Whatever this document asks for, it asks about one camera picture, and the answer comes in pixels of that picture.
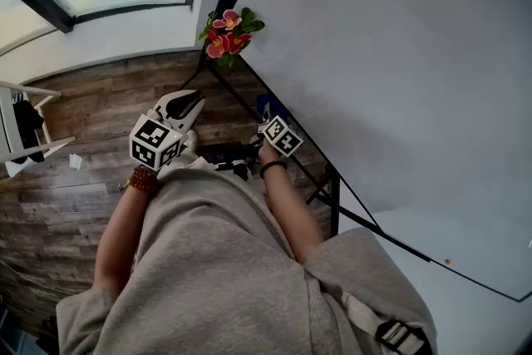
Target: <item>sleeve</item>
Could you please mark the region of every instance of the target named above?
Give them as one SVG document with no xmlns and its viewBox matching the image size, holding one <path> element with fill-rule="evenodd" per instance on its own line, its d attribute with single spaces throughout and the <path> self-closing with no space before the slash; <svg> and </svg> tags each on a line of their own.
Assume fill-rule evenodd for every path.
<svg viewBox="0 0 532 355">
<path fill-rule="evenodd" d="M 369 229 L 353 229 L 324 242 L 303 267 L 341 306 L 343 294 L 349 293 L 383 318 L 421 324 L 436 353 L 436 327 L 428 307 Z"/>
<path fill-rule="evenodd" d="M 95 288 L 59 302 L 57 329 L 60 353 L 65 355 L 92 353 L 114 302 L 114 296 L 107 290 Z"/>
</svg>

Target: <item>strap buckle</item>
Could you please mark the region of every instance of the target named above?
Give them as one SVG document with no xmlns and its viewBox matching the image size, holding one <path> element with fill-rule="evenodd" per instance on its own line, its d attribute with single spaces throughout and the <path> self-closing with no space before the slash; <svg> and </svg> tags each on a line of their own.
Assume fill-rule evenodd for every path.
<svg viewBox="0 0 532 355">
<path fill-rule="evenodd" d="M 421 328 L 409 327 L 393 319 L 377 328 L 375 339 L 400 355 L 432 355 L 431 345 Z"/>
</svg>

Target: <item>paper scrap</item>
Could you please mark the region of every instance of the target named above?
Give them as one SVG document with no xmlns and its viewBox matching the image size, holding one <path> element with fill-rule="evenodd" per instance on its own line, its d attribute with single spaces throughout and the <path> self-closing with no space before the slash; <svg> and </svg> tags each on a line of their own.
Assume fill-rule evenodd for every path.
<svg viewBox="0 0 532 355">
<path fill-rule="evenodd" d="M 82 158 L 78 154 L 70 154 L 70 167 L 79 170 L 81 168 L 81 160 Z"/>
</svg>

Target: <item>hand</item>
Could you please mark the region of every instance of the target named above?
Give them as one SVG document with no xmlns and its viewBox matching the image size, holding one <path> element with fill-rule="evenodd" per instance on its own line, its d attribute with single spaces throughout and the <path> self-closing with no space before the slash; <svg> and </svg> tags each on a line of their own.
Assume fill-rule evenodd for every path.
<svg viewBox="0 0 532 355">
<path fill-rule="evenodd" d="M 263 146 L 260 147 L 259 159 L 261 165 L 267 165 L 272 161 L 281 160 L 281 157 L 279 157 L 278 152 L 275 150 L 275 148 L 272 147 L 272 145 L 266 138 L 264 138 Z"/>
</svg>

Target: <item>pink flower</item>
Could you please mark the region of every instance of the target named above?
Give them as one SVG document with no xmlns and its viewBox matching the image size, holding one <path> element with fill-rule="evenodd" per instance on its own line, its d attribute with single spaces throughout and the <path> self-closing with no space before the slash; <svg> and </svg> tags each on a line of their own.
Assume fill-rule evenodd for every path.
<svg viewBox="0 0 532 355">
<path fill-rule="evenodd" d="M 213 22 L 214 28 L 227 28 L 228 30 L 233 30 L 242 22 L 242 18 L 238 15 L 236 11 L 228 9 L 224 12 L 224 19 L 215 19 Z"/>
<path fill-rule="evenodd" d="M 215 30 L 209 28 L 207 37 L 212 42 L 207 46 L 207 55 L 211 58 L 220 58 L 229 49 L 229 39 L 225 34 L 218 34 Z"/>
<path fill-rule="evenodd" d="M 251 38 L 251 35 L 242 34 L 240 36 L 235 36 L 231 32 L 227 35 L 227 38 L 229 39 L 229 53 L 236 53 L 242 49 L 244 42 L 247 42 Z"/>
</svg>

